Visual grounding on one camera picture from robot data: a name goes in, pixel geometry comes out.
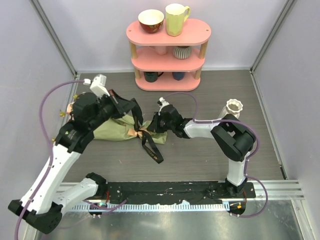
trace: blue cup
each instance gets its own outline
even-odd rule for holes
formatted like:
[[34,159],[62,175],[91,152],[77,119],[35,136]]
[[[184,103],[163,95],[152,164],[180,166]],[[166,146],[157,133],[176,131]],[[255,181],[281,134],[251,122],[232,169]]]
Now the blue cup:
[[186,73],[184,71],[174,71],[172,76],[175,80],[182,80],[185,77]]

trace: green fabric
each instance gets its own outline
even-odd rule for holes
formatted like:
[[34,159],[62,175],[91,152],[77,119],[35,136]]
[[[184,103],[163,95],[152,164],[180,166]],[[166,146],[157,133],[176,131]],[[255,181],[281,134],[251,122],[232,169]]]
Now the green fabric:
[[[146,129],[150,125],[151,121],[145,121],[141,128]],[[99,126],[94,132],[94,138],[99,140],[109,141],[124,141],[135,138],[135,136],[128,135],[129,129],[134,129],[134,118],[130,115],[125,115],[119,119],[110,118]],[[156,144],[165,144],[167,140],[167,132],[154,133],[149,132],[153,141]]]

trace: black and white striped bowl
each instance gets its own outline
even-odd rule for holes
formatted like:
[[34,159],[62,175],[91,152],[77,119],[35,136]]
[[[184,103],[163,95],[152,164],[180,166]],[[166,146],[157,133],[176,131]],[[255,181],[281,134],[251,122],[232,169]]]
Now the black and white striped bowl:
[[177,58],[177,59],[187,59],[190,54],[191,54],[191,46],[175,46],[173,48],[173,55]]

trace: pink shelf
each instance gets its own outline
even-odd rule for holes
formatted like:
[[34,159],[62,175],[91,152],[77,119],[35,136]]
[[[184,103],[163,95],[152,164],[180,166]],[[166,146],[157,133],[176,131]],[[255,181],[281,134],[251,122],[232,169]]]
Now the pink shelf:
[[177,59],[173,54],[173,48],[168,47],[167,53],[159,55],[151,47],[141,47],[136,50],[138,57],[131,59],[132,64],[144,72],[192,72],[200,69],[205,59],[200,59],[197,48],[192,49],[187,59]]
[[126,29],[130,42],[139,46],[195,46],[208,41],[211,29],[208,24],[199,19],[188,18],[179,36],[170,36],[166,32],[166,20],[156,33],[147,33],[139,21],[135,21]]
[[165,72],[155,82],[147,82],[144,73],[140,72],[141,78],[135,79],[139,88],[146,91],[174,91],[174,92],[188,92],[198,87],[200,78],[195,80],[194,72],[186,72],[182,80],[177,81],[172,77],[171,72]]

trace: robotic arm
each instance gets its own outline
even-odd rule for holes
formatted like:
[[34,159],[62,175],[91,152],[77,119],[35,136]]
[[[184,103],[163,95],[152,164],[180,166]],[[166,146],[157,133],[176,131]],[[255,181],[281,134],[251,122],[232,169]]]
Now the robotic arm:
[[66,211],[75,204],[92,196],[102,196],[106,192],[106,180],[95,173],[90,173],[76,186],[62,194],[56,194],[70,167],[94,139],[93,131],[109,118],[121,118],[138,108],[134,98],[126,100],[113,90],[108,91],[104,87],[105,83],[106,77],[101,74],[92,82],[89,79],[84,81],[85,85],[90,85],[93,93],[83,93],[75,100],[71,120],[59,130],[55,139],[52,165],[49,166],[50,160],[48,160],[29,191],[21,200],[12,200],[8,206],[9,210],[19,216],[48,167],[51,167],[22,217],[32,227],[45,234],[52,232]]
[[228,158],[229,170],[225,179],[225,189],[231,196],[243,192],[247,178],[244,175],[246,157],[250,154],[256,138],[246,127],[232,123],[239,121],[232,114],[210,121],[183,118],[177,109],[164,98],[157,102],[160,110],[154,113],[153,120],[147,128],[150,132],[164,133],[171,130],[177,137],[184,139],[215,139]]

